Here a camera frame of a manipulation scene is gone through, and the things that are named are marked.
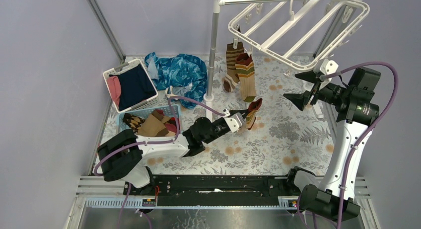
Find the red cuff multicolour sock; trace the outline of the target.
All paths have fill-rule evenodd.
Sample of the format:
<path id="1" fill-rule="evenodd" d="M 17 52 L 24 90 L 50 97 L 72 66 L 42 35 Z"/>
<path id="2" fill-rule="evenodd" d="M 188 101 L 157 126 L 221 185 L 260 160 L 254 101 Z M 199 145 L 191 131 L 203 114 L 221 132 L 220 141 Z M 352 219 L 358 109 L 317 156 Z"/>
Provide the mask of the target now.
<path id="1" fill-rule="evenodd" d="M 259 98 L 253 102 L 250 103 L 249 107 L 248 107 L 248 112 L 245 118 L 245 122 L 246 122 L 246 128 L 248 130 L 251 130 L 253 128 L 253 125 L 256 121 L 256 114 L 259 111 L 259 109 L 262 106 L 262 98 Z"/>
<path id="2" fill-rule="evenodd" d="M 240 54 L 235 61 L 236 74 L 240 81 L 240 93 L 245 102 L 254 101 L 257 96 L 255 87 L 255 67 L 251 55 Z"/>

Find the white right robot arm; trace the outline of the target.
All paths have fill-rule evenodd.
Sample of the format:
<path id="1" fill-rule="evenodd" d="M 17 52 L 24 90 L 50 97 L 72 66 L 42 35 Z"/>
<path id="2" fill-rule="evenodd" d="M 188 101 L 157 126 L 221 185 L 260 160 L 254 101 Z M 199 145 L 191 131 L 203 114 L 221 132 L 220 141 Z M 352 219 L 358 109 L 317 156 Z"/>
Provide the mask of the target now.
<path id="1" fill-rule="evenodd" d="M 329 83 L 322 86 L 321 72 L 295 74 L 313 84 L 310 91 L 285 93 L 298 109 L 318 100 L 333 105 L 338 116 L 337 136 L 328 169 L 318 182 L 315 174 L 298 166 L 291 169 L 285 189 L 291 195 L 300 194 L 298 206 L 334 222 L 353 219 L 360 214 L 355 199 L 355 178 L 365 143 L 371 136 L 369 126 L 378 118 L 378 105 L 371 103 L 381 73 L 366 67 L 354 70 L 345 87 Z"/>

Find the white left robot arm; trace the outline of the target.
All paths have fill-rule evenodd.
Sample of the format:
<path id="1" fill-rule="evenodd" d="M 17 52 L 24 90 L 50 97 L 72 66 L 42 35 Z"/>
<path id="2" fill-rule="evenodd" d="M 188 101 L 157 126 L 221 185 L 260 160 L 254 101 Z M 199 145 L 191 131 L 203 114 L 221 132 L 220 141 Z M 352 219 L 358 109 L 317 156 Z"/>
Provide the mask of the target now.
<path id="1" fill-rule="evenodd" d="M 154 182 L 144 161 L 165 156 L 196 156 L 205 150 L 206 144 L 244 127 L 248 113 L 249 110 L 225 110 L 225 115 L 213 122 L 200 117 L 177 137 L 144 137 L 135 135 L 130 129 L 123 130 L 98 147 L 100 162 L 95 166 L 94 174 L 106 182 L 128 182 L 147 195 L 153 191 Z"/>

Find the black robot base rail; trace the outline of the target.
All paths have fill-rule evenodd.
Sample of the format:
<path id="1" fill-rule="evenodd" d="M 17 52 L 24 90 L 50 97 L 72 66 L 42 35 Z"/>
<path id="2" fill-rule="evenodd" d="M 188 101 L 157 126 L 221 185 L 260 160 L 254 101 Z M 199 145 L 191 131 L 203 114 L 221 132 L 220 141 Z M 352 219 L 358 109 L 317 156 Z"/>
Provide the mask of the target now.
<path id="1" fill-rule="evenodd" d="M 300 194 L 285 176 L 255 175 L 154 175 L 144 189 L 128 188 L 130 196 L 152 196 L 164 207 L 278 206 L 279 197 L 297 198 Z"/>

